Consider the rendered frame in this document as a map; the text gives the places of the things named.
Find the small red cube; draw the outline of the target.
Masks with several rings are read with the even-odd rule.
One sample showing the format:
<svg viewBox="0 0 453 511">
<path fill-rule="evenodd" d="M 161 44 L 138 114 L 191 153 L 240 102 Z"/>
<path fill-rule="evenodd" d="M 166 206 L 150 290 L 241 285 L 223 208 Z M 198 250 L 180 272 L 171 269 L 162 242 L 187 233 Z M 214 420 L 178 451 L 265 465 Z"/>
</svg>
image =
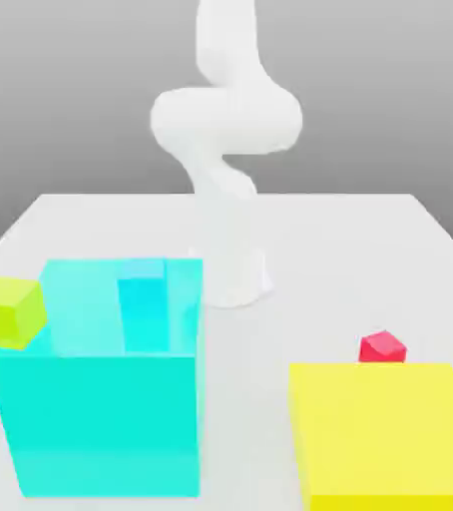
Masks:
<svg viewBox="0 0 453 511">
<path fill-rule="evenodd" d="M 361 338 L 360 362 L 404 362 L 407 347 L 390 332 L 383 330 Z"/>
</svg>

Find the small lime green cube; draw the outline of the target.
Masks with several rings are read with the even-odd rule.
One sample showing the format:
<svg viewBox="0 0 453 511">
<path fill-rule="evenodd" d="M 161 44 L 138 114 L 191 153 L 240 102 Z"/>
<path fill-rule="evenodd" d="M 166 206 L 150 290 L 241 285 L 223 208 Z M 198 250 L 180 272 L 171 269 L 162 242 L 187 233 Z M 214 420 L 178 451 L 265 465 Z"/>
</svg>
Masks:
<svg viewBox="0 0 453 511">
<path fill-rule="evenodd" d="M 40 282 L 0 276 L 0 347 L 24 349 L 46 323 Z"/>
</svg>

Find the large cyan box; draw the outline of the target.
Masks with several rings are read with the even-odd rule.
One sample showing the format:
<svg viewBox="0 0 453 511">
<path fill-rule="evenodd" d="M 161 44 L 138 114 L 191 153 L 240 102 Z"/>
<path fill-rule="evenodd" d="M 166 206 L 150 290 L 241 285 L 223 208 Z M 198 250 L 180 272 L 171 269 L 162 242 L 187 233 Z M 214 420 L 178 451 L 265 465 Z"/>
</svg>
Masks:
<svg viewBox="0 0 453 511">
<path fill-rule="evenodd" d="M 0 417 L 27 497 L 196 497 L 203 264 L 51 259 L 48 321 L 0 348 Z"/>
</svg>

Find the large yellow box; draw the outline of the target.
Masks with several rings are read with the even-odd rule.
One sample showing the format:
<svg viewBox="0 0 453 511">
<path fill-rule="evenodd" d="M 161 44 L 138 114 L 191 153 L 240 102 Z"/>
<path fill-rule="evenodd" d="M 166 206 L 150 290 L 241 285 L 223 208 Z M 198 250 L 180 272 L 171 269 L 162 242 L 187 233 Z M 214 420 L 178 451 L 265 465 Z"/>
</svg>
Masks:
<svg viewBox="0 0 453 511">
<path fill-rule="evenodd" d="M 303 511 L 453 511 L 453 368 L 293 363 Z"/>
</svg>

